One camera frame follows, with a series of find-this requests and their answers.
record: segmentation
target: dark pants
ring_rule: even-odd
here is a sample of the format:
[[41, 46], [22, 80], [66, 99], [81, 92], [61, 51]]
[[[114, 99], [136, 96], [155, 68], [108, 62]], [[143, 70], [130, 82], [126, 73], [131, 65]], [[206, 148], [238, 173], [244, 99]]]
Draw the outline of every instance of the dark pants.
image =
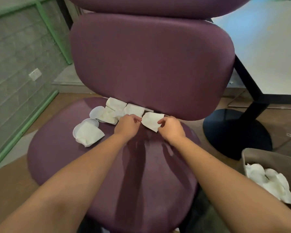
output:
[[[229, 233], [200, 186], [179, 230], [181, 233]], [[102, 233], [102, 229], [96, 221], [86, 216], [77, 233]]]

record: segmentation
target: hand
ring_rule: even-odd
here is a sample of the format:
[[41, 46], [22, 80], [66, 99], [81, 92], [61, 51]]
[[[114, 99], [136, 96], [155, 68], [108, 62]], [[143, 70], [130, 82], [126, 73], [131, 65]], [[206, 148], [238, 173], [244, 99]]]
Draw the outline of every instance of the hand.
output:
[[142, 119], [137, 115], [126, 114], [120, 118], [114, 129], [114, 134], [122, 136], [127, 142], [137, 134], [141, 121]]
[[186, 137], [180, 121], [175, 117], [164, 117], [157, 123], [162, 125], [159, 127], [159, 133], [171, 145], [174, 145], [179, 138]]

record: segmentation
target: person's left hand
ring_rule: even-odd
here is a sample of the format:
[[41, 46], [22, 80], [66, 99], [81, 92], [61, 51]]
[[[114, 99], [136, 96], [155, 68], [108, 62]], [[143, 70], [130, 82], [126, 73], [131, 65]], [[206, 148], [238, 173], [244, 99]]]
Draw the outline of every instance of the person's left hand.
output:
[[117, 123], [114, 134], [121, 135], [127, 142], [137, 134], [141, 121], [142, 118], [137, 115], [124, 115]]

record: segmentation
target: gray tiled wall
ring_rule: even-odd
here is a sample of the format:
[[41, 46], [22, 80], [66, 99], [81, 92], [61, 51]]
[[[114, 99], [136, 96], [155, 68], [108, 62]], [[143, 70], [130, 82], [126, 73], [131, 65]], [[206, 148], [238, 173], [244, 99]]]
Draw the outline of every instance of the gray tiled wall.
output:
[[[68, 45], [68, 29], [56, 2], [43, 7]], [[35, 7], [0, 18], [0, 151], [54, 91], [51, 83], [66, 66]], [[32, 81], [28, 74], [35, 68], [42, 76]]]

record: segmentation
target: person's right arm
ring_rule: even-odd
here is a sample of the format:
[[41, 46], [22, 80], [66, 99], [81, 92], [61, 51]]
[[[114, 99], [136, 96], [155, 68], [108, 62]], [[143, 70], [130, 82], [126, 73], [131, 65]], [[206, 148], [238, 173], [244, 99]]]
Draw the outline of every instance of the person's right arm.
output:
[[210, 202], [231, 232], [291, 232], [291, 210], [278, 199], [186, 138], [174, 117], [159, 133], [186, 160]]

